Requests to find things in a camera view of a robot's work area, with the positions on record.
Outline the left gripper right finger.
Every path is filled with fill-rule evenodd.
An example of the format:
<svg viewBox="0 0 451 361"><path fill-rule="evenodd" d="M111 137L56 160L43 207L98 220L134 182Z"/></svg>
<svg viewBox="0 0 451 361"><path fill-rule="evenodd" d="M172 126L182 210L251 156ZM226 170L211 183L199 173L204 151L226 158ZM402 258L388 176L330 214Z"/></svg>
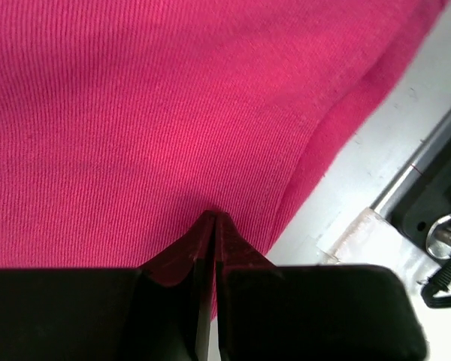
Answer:
<svg viewBox="0 0 451 361"><path fill-rule="evenodd" d="M424 360L405 288L379 265L278 266L215 224L219 352L224 360Z"/></svg>

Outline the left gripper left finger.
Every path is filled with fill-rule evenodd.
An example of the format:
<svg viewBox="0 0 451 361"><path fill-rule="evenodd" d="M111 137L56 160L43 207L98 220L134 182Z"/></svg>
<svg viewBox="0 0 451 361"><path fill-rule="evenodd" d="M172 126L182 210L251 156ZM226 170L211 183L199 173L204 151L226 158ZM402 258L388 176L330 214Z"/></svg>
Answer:
<svg viewBox="0 0 451 361"><path fill-rule="evenodd" d="M214 215L135 268L0 269L0 360L205 360Z"/></svg>

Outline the pink trousers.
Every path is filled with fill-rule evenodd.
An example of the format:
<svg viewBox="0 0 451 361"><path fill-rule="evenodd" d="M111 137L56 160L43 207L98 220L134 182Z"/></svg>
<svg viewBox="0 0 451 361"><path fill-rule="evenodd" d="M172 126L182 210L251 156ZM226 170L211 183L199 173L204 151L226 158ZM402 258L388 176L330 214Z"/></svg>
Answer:
<svg viewBox="0 0 451 361"><path fill-rule="evenodd" d="M444 1L0 1L0 268L268 252Z"/></svg>

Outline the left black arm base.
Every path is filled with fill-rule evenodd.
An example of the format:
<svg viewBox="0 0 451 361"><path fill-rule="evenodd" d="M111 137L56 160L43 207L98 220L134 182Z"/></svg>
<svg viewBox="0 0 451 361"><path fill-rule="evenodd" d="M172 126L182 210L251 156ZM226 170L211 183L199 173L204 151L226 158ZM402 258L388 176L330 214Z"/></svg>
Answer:
<svg viewBox="0 0 451 361"><path fill-rule="evenodd" d="M429 308L451 308L451 108L372 208L439 265L422 281Z"/></svg>

